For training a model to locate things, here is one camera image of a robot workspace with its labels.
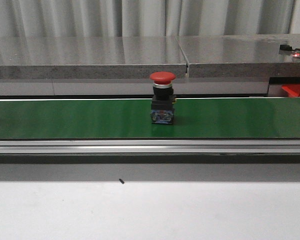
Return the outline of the grey stone counter slab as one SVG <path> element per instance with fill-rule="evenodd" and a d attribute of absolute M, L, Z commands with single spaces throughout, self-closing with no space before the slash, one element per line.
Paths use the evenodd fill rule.
<path fill-rule="evenodd" d="M 159 71 L 187 71 L 174 37 L 0 37 L 0 79 L 146 79 Z"/>

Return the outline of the green conveyor belt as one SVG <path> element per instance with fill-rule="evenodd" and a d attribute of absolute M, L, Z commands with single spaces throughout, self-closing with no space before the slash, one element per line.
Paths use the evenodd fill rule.
<path fill-rule="evenodd" d="M 149 99 L 0 101 L 0 140 L 300 138 L 300 98 L 179 99 L 172 125 Z"/>

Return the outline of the red plate tray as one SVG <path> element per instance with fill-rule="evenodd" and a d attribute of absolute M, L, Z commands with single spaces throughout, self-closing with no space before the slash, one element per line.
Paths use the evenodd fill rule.
<path fill-rule="evenodd" d="M 300 97 L 300 84 L 286 84 L 281 88 L 286 92 L 288 97 Z"/>

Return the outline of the black connector plug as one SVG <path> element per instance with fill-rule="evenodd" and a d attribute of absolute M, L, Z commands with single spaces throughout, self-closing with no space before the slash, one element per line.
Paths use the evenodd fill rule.
<path fill-rule="evenodd" d="M 280 49 L 281 51 L 287 51 L 287 52 L 293 51 L 292 46 L 290 46 L 290 45 L 288 45 L 288 44 L 281 44 L 281 45 L 279 46 L 279 49 Z"/>

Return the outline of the grey pleated curtain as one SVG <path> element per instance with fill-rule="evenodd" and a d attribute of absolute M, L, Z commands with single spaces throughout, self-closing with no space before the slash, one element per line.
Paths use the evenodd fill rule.
<path fill-rule="evenodd" d="M 287 34 L 293 0 L 0 0 L 0 37 Z"/>

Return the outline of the aluminium conveyor side rail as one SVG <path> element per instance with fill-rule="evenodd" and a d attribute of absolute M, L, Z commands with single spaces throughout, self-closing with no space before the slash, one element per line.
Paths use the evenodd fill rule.
<path fill-rule="evenodd" d="M 300 139 L 0 140 L 0 154 L 298 155 Z"/>

